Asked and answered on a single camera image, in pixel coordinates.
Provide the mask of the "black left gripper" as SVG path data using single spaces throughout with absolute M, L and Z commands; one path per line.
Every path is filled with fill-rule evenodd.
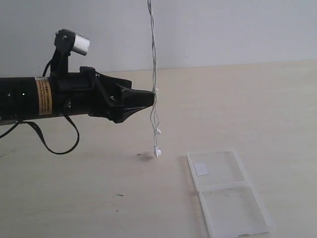
M 58 75 L 51 72 L 53 114 L 89 115 L 122 123 L 154 104 L 152 91 L 134 89 L 131 81 L 98 73 L 92 67 Z

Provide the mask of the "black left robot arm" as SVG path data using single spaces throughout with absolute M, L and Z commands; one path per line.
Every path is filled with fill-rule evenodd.
M 2 77 L 0 122 L 89 115 L 122 123 L 154 104 L 152 91 L 132 88 L 130 80 L 81 67 L 62 77 Z

